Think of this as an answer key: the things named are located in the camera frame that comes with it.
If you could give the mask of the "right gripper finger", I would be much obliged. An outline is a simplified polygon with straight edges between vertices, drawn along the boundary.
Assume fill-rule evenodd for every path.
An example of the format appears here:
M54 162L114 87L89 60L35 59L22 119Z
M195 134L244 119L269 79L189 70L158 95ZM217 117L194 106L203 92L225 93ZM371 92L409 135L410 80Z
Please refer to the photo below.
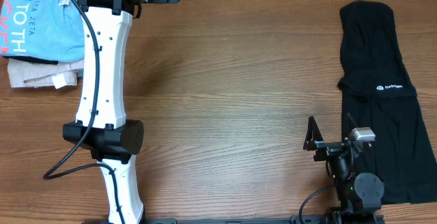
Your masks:
M315 121L314 116L308 119L307 134L303 145L304 150L317 150L324 144L324 139L320 133L320 129Z
M350 113L347 113L346 115L347 120L347 131L348 131L348 138L354 139L355 138L355 131L354 129L357 127L356 122L354 121L353 117Z

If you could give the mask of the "light blue printed t-shirt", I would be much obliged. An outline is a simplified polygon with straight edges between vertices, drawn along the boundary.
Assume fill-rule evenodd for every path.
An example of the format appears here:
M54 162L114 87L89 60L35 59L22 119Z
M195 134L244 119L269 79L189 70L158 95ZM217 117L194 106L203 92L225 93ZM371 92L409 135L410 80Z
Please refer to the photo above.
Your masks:
M76 62L85 57L84 37L71 0L3 0L2 57Z

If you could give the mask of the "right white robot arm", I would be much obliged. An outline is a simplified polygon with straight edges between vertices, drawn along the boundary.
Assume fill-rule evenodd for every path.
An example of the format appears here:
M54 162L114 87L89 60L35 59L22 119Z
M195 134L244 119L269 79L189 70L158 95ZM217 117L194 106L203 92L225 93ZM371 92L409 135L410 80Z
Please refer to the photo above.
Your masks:
M359 127L350 114L347 121L352 129L340 142L327 143L313 116L308 119L307 134L303 149L314 151L315 162L325 162L327 174L333 179L326 186L308 196L300 206L298 218L304 223L303 208L310 199L333 188L338 206L327 208L317 218L318 223L383 223L384 217L376 211L382 207L384 182L373 173L359 173L354 165L356 159L373 148L376 135L370 127Z

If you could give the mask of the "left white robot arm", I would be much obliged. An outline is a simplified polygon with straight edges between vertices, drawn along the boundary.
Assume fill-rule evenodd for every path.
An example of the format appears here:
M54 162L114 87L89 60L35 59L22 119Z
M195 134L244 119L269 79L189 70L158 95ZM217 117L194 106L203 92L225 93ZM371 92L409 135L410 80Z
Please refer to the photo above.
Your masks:
M136 159L144 138L140 120L129 120L124 108L124 62L132 22L146 3L179 0L76 0L83 17L85 58L81 101L63 137L89 150L100 168L109 200L106 223L144 223Z

